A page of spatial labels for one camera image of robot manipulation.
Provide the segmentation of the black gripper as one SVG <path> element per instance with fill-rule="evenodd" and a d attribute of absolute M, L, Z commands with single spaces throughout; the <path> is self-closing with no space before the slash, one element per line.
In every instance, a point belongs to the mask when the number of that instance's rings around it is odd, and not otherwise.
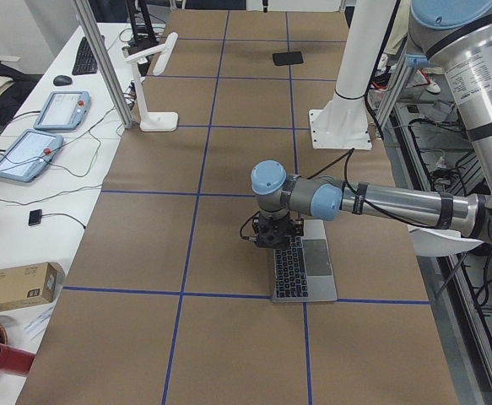
<path fill-rule="evenodd" d="M 269 219 L 259 214 L 253 219 L 252 228 L 257 247 L 288 249 L 295 237 L 304 235 L 304 219 L 292 219 L 289 213 L 281 219 Z"/>

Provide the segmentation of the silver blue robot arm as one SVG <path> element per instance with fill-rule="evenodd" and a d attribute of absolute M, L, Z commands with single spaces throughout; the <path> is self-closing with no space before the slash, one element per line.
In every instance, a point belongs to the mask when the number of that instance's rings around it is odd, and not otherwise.
<path fill-rule="evenodd" d="M 330 221 L 339 211 L 395 219 L 422 229 L 455 230 L 492 245 L 492 1 L 414 1 L 408 39 L 441 67 L 489 195 L 458 197 L 368 183 L 353 184 L 322 175 L 307 179 L 266 160 L 251 172 L 259 212 L 250 241 L 269 249 L 289 247 L 303 234 L 292 213 Z"/>

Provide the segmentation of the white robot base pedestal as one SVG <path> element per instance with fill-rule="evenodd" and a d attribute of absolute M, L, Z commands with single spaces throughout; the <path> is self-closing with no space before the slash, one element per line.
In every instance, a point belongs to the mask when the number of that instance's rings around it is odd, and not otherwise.
<path fill-rule="evenodd" d="M 333 97 L 323 109 L 309 111 L 314 149 L 372 148 L 365 92 L 396 11 L 395 1 L 359 0 L 356 3 Z"/>

